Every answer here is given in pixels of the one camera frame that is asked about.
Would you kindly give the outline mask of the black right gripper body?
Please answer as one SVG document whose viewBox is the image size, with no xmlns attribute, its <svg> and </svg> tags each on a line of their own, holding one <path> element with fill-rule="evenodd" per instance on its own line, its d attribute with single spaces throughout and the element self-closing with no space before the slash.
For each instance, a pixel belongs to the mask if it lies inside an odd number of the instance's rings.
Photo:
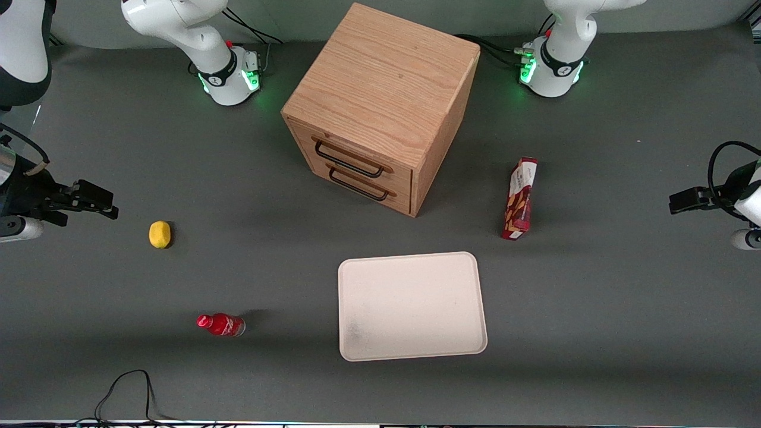
<svg viewBox="0 0 761 428">
<path fill-rule="evenodd" d="M 92 182 L 74 181 L 65 186 L 55 181 L 35 184 L 25 203 L 24 216 L 55 226 L 65 227 L 65 212 L 94 212 L 110 220 L 116 220 L 119 209 L 112 202 L 114 194 Z"/>
</svg>

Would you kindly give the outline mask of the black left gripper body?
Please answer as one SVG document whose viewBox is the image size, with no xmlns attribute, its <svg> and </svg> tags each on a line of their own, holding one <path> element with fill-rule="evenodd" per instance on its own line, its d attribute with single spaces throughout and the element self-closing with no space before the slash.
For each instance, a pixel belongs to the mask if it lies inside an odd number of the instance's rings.
<svg viewBox="0 0 761 428">
<path fill-rule="evenodd" d="M 669 213 L 676 215 L 696 210 L 723 210 L 738 216 L 734 208 L 737 192 L 726 186 L 693 187 L 669 196 Z"/>
</svg>

